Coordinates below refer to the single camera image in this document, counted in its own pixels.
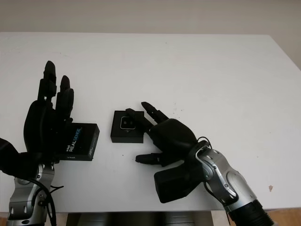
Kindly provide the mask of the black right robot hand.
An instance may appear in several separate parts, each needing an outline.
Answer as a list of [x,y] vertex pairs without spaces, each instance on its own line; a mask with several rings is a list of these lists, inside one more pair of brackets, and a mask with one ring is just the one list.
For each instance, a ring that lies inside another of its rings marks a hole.
[[150,103],[141,102],[141,104],[146,113],[157,123],[156,125],[131,108],[126,109],[126,113],[135,121],[140,131],[148,134],[161,152],[137,155],[135,161],[165,167],[185,159],[189,151],[197,144],[197,138],[191,129],[177,119],[168,118]]

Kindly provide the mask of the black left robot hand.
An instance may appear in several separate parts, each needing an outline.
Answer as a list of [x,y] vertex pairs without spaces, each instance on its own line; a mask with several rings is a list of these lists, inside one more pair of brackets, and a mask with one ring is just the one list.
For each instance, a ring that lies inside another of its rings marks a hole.
[[64,75],[57,91],[55,64],[47,61],[40,79],[38,97],[30,105],[24,123],[27,152],[41,155],[43,161],[58,163],[63,137],[71,125],[74,90]]

